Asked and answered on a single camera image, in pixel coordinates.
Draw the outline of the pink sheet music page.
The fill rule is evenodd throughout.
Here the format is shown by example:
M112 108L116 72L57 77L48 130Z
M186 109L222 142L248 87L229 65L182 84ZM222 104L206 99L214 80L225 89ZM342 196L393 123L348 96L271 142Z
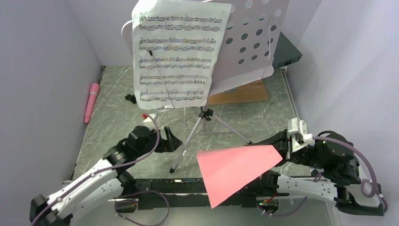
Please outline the pink sheet music page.
M217 207L282 160L272 145L199 150L197 162L210 207Z

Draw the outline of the lilac perforated music stand desk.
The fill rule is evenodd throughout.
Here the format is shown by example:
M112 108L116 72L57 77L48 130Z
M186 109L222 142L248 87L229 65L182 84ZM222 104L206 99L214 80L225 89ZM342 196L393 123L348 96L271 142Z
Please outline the lilac perforated music stand desk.
M209 1L231 4L231 13L212 73L208 99L273 73L273 55L289 5L287 0L203 2ZM133 57L132 18L123 25L121 35Z

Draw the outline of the white sheet music page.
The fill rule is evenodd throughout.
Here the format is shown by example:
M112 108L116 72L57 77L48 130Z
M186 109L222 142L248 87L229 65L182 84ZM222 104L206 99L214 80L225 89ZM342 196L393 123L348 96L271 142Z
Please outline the white sheet music page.
M132 10L134 95L143 110L207 103L231 4L140 0Z

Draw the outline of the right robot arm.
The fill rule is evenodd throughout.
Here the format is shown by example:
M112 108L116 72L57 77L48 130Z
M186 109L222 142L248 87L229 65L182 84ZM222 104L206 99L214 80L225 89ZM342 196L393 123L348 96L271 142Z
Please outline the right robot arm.
M383 216L388 204L370 161L342 135L323 131L317 136L294 134L287 129L259 142L271 145L286 162L312 167L312 182L269 170L246 185L250 196L303 195L334 205L340 212Z

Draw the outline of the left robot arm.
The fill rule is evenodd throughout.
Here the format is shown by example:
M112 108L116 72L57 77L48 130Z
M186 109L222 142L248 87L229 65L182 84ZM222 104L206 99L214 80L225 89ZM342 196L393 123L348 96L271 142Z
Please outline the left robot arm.
M151 153L172 153L183 143L169 127L166 138L157 129L135 127L127 138L111 147L86 173L61 190L31 201L33 226L70 226L109 199L134 194L135 179L127 172L138 159Z

